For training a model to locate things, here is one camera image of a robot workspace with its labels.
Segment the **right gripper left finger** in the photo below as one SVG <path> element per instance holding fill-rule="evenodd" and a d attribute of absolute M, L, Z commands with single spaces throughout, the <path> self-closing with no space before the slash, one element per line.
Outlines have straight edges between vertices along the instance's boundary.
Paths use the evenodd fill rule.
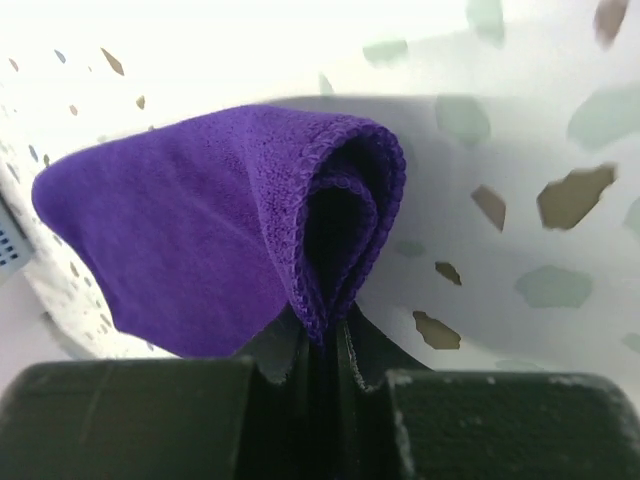
<path fill-rule="evenodd" d="M 31 366 L 1 400 L 1 475 L 297 479 L 307 345 L 283 315 L 229 358 Z"/>

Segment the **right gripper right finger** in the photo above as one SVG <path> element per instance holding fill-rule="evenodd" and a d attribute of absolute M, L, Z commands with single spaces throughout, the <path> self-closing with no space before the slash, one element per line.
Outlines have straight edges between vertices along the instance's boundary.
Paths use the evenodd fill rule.
<path fill-rule="evenodd" d="M 433 371 L 358 309 L 336 329 L 345 479 L 635 479 L 639 419 L 610 380 Z"/>

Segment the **purple towel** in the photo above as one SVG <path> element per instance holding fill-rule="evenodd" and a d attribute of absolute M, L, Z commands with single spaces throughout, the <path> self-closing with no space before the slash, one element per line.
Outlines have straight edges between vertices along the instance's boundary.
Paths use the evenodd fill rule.
<path fill-rule="evenodd" d="M 73 153 L 32 202 L 119 331 L 224 356 L 285 307 L 323 341 L 386 242 L 405 170 L 372 120 L 249 105 Z"/>

